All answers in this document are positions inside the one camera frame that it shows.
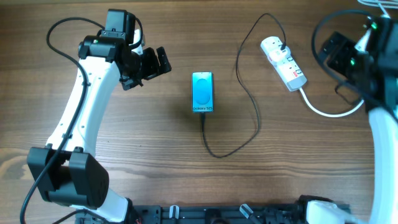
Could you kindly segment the blue Galaxy S25 smartphone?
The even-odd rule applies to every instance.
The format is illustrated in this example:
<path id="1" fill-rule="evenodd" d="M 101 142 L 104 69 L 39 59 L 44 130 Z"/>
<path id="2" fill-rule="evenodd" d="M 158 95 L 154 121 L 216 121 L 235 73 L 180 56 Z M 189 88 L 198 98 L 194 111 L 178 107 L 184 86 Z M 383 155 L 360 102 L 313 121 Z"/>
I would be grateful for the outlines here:
<path id="1" fill-rule="evenodd" d="M 214 83 L 212 72 L 192 73 L 192 111 L 209 113 L 214 109 Z"/>

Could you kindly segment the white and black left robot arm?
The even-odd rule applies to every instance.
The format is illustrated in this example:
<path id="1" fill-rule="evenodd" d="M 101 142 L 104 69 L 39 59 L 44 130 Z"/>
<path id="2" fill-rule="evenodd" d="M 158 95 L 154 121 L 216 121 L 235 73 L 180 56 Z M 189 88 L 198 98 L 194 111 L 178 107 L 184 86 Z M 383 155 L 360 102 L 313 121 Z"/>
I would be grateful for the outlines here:
<path id="1" fill-rule="evenodd" d="M 96 141 L 110 96 L 168 73 L 172 67 L 163 47 L 144 47 L 140 20 L 110 9 L 105 25 L 79 44 L 72 62 L 78 72 L 63 115 L 44 147 L 32 147 L 27 165 L 31 191 L 46 202 L 71 207 L 102 223 L 140 223 L 129 198 L 109 188 L 109 174 L 96 160 Z"/>

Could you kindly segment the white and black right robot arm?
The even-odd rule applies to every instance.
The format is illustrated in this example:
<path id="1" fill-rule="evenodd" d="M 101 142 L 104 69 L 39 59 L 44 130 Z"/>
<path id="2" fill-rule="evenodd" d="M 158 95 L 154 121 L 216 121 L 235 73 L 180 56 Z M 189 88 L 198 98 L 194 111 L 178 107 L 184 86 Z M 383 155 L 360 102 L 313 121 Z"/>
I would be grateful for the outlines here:
<path id="1" fill-rule="evenodd" d="M 345 14 L 368 18 L 364 51 L 345 63 L 347 79 L 330 70 L 314 49 L 318 31 L 329 20 Z M 370 223 L 397 223 L 397 21 L 359 9 L 333 12 L 315 27 L 312 54 L 338 83 L 363 98 L 374 142 L 374 197 Z"/>

